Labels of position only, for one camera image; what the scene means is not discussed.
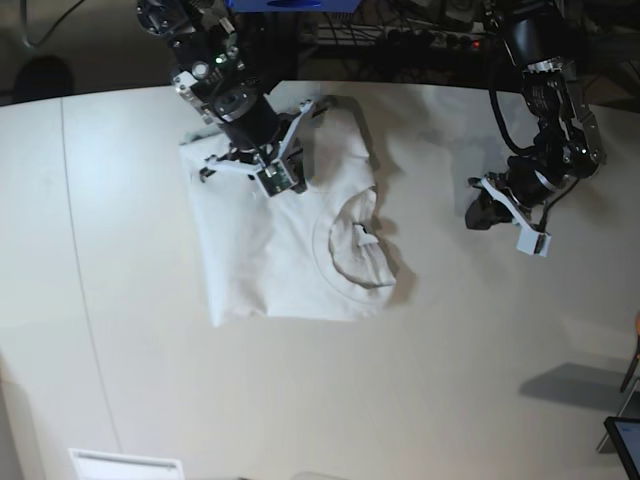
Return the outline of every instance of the white t-shirt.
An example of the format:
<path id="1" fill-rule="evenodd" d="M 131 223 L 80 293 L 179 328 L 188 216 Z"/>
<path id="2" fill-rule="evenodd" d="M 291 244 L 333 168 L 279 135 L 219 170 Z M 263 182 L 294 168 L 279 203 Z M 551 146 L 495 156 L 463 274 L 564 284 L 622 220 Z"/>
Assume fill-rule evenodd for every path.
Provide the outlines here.
<path id="1" fill-rule="evenodd" d="M 199 179 L 224 135 L 181 146 L 202 246 L 211 321 L 240 317 L 354 320 L 376 314 L 395 278 L 367 233 L 376 194 L 353 115 L 329 110 L 301 134 L 308 191 L 266 198 L 244 175 Z"/>

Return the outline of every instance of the table surface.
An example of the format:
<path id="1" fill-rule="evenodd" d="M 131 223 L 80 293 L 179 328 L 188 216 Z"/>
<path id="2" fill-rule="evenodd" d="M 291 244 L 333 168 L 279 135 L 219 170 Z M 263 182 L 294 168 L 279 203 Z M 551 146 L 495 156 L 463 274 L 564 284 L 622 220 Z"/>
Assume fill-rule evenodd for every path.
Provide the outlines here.
<path id="1" fill-rule="evenodd" d="M 635 346 L 640 116 L 594 108 L 609 164 L 554 208 L 546 259 L 464 226 L 508 151 L 484 91 L 290 82 L 343 97 L 398 288 L 354 323 L 208 321 L 170 88 L 0 109 L 0 366 L 27 480 L 69 447 L 178 458 L 189 479 L 612 479 L 595 453 Z M 535 122 L 501 96 L 517 143 Z"/>

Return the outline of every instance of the white table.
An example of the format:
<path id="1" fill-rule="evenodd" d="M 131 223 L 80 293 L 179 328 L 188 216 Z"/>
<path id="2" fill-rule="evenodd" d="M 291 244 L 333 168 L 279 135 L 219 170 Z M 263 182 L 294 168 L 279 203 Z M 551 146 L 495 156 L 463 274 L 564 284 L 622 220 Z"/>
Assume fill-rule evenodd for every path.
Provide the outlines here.
<path id="1" fill-rule="evenodd" d="M 16 272 L 25 279 L 8 307 L 0 292 L 2 374 L 28 394 L 47 478 L 68 478 L 67 447 L 179 458 L 190 479 L 288 480 L 302 471 L 348 480 L 624 478 L 617 459 L 594 451 L 606 413 L 533 398 L 528 386 L 567 365 L 623 370 L 631 354 L 640 116 L 594 109 L 609 165 L 553 210 L 541 259 L 516 251 L 515 227 L 464 226 L 474 194 L 466 178 L 508 157 L 486 92 L 302 82 L 280 85 L 271 101 L 284 107 L 311 93 L 353 97 L 368 130 L 378 233 L 399 269 L 393 305 L 371 321 L 211 327 L 176 153 L 202 124 L 170 88 L 156 88 L 62 100 L 87 323 L 60 137 L 50 133 L 60 117 L 51 114 L 55 127 L 38 134 L 6 133 L 3 120 L 0 173 L 27 175 L 18 154 L 58 168 L 62 220 L 42 223 L 37 182 L 0 205 L 3 224 L 30 225 L 0 240 L 0 258 L 11 261 L 0 285 Z M 533 118 L 519 96 L 501 98 L 516 142 L 527 144 Z M 60 101 L 0 110 L 0 118 L 33 117 L 48 105 Z M 7 151 L 5 137 L 18 135 L 31 141 Z M 29 256 L 36 233 L 50 263 Z M 32 281 L 39 291 L 70 285 L 67 297 L 52 293 L 41 304 L 61 313 L 34 307 Z M 28 321 L 15 328 L 12 317 Z M 55 405 L 45 398 L 52 393 Z"/>

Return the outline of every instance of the folded t-shirt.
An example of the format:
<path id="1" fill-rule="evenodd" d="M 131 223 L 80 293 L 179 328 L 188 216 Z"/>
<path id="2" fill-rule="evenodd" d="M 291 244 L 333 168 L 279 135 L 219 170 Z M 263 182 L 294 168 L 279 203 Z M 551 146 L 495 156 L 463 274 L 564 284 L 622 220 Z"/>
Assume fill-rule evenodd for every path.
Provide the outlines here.
<path id="1" fill-rule="evenodd" d="M 266 198 L 254 181 L 205 159 L 229 141 L 181 146 L 195 211 L 211 321 L 294 317 L 354 320 L 389 301 L 395 278 L 370 233 L 376 204 L 369 152 L 353 115 L 333 109 L 300 134 L 308 191 Z"/>

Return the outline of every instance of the blue part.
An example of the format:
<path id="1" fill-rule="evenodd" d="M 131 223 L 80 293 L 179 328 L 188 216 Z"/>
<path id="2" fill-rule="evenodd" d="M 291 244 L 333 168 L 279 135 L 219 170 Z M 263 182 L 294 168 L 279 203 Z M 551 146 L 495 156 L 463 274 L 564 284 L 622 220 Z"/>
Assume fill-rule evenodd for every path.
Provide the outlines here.
<path id="1" fill-rule="evenodd" d="M 236 12 L 353 12 L 360 0 L 225 0 Z"/>

